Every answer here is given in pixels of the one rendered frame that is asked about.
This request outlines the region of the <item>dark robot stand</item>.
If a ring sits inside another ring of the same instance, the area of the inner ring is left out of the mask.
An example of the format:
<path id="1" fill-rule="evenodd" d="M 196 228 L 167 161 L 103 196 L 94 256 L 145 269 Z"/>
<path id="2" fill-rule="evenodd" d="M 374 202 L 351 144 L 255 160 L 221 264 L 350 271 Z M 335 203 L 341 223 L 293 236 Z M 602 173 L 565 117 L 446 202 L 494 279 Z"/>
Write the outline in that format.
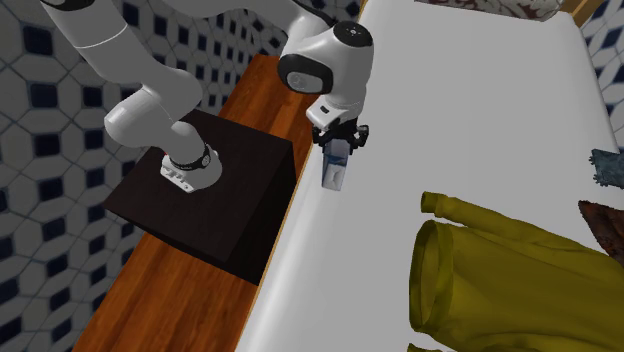
<path id="1" fill-rule="evenodd" d="M 185 116 L 215 148 L 218 181 L 186 193 L 160 173 L 152 147 L 103 206 L 168 245 L 260 283 L 297 183 L 291 141 L 195 110 Z"/>

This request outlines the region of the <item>olive yellow garment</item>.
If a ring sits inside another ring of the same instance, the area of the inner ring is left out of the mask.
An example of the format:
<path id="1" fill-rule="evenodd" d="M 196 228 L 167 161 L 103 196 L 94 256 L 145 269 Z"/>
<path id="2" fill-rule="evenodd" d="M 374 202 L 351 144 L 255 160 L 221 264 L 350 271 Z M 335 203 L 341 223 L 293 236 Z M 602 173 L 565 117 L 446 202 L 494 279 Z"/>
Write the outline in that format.
<path id="1" fill-rule="evenodd" d="M 454 352 L 624 352 L 624 267 L 576 241 L 425 192 L 411 328 Z"/>

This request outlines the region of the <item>teal crumpled cloth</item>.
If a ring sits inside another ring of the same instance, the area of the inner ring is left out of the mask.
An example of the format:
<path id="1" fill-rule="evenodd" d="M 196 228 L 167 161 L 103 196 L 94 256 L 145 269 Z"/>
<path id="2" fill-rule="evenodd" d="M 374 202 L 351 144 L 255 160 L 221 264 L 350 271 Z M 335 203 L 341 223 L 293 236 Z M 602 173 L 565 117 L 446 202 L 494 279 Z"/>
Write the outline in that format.
<path id="1" fill-rule="evenodd" d="M 624 153 L 593 149 L 589 162 L 595 167 L 593 179 L 597 184 L 624 190 Z"/>

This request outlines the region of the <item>brown crumpled cloth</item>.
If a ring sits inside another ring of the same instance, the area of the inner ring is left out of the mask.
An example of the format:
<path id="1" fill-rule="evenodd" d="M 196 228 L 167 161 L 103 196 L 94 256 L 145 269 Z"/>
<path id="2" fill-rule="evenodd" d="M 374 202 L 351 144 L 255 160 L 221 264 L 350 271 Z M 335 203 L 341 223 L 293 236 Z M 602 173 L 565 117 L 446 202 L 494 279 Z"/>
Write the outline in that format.
<path id="1" fill-rule="evenodd" d="M 624 210 L 585 200 L 578 208 L 600 247 L 624 267 Z"/>

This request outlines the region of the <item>white bed with wooden frame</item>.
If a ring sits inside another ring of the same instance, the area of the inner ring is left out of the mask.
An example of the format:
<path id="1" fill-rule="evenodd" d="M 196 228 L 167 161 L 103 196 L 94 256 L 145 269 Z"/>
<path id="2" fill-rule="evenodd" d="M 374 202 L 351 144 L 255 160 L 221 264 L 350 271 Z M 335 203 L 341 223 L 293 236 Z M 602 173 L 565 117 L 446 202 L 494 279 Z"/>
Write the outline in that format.
<path id="1" fill-rule="evenodd" d="M 616 143 L 579 29 L 412 0 L 370 0 L 375 58 L 366 148 L 324 189 L 320 151 L 291 133 L 297 183 L 257 285 L 147 233 L 73 352 L 405 352 L 421 195 L 487 206 L 597 243 L 581 199 L 624 208 L 598 186 L 594 148 Z M 220 118 L 252 128 L 305 98 L 253 67 Z"/>

